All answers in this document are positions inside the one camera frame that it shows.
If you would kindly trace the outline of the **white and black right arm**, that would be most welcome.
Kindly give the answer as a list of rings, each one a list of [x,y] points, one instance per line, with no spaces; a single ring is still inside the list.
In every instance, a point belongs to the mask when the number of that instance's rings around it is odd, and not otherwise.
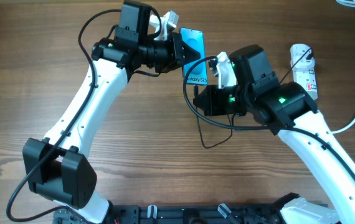
[[[283,223],[355,223],[355,163],[305,89],[295,82],[281,84],[258,45],[206,61],[230,83],[207,86],[188,101],[190,109],[206,122],[213,116],[252,114],[256,129],[271,131],[289,146],[333,204],[327,208],[287,194],[275,202],[278,219]]]

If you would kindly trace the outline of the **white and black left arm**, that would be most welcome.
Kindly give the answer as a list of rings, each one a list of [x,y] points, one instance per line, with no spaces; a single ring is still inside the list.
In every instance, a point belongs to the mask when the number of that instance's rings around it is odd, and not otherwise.
[[[87,76],[65,113],[43,139],[28,139],[22,150],[23,184],[87,223],[117,220],[113,204],[95,190],[97,174],[88,161],[111,104],[142,65],[157,77],[201,56],[154,7],[125,1],[119,13],[119,23],[86,53]]]

